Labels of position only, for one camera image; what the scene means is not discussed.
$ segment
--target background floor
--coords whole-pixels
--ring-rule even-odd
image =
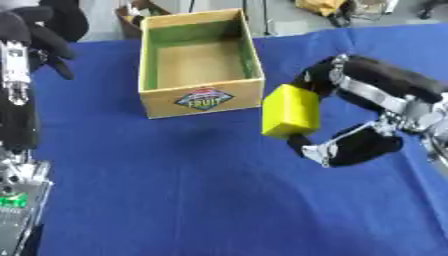
[[[127,0],[81,0],[81,7],[87,13],[91,23],[91,31],[84,40],[114,40],[121,38],[120,28],[114,9]],[[154,0],[171,12],[179,12],[189,5],[189,0]],[[241,0],[200,0],[197,10],[213,10],[241,7]],[[264,25],[262,0],[248,0],[250,25],[254,36],[263,36]],[[355,26],[389,26],[397,24],[424,24],[448,21],[448,5],[436,9],[431,20],[420,20],[416,17],[419,4],[423,0],[401,0],[392,15],[383,16],[381,20],[372,22],[355,20]],[[297,35],[322,29],[332,28],[328,21],[317,15],[300,10],[291,0],[268,0],[270,30],[275,35]]]

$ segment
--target open box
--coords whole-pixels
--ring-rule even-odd
[[[240,9],[142,21],[139,93],[150,118],[261,105],[264,74]]]
[[[149,0],[134,0],[131,2],[133,7],[136,7],[138,10],[148,9],[152,15],[168,15],[170,14],[165,9],[159,7]],[[123,31],[123,35],[125,38],[140,38],[142,36],[142,31],[139,26],[136,26],[131,21],[129,21],[128,17],[130,17],[128,13],[127,6],[121,6],[115,10],[115,14],[118,17],[118,20],[121,24],[121,29]]]

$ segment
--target blue tablecloth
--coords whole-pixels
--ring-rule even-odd
[[[255,40],[266,92],[342,52],[448,81],[448,25]],[[36,75],[37,156],[56,182],[43,256],[448,255],[448,182],[416,138],[396,154],[323,169],[260,135],[260,109],[147,120],[140,43],[74,45],[76,80]],[[330,98],[324,141],[374,118]]]

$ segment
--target robotic hand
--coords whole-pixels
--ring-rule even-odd
[[[285,86],[292,93],[283,94],[280,99],[277,91],[285,91],[281,88]],[[448,165],[448,93],[437,81],[373,59],[343,54],[317,63],[291,85],[281,87],[263,103],[263,133],[288,138],[288,145],[302,157],[324,167],[359,164],[399,151],[403,140],[396,132],[403,131],[421,138],[431,160]],[[332,93],[377,112],[378,119],[343,130],[323,144],[312,145],[305,136],[318,127],[319,101]],[[279,113],[272,111],[275,97],[278,104],[295,102],[294,106],[282,108],[290,112],[296,109],[295,112],[280,113],[296,118],[279,119]]]
[[[48,64],[73,75],[61,60],[72,59],[68,44],[38,25],[50,19],[47,7],[0,12],[0,255],[36,255],[40,217],[52,182],[49,163],[36,161],[37,126],[30,72]]]

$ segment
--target yellow foam block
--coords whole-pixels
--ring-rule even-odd
[[[287,138],[310,134],[319,128],[319,97],[316,93],[284,84],[263,101],[262,133]]]

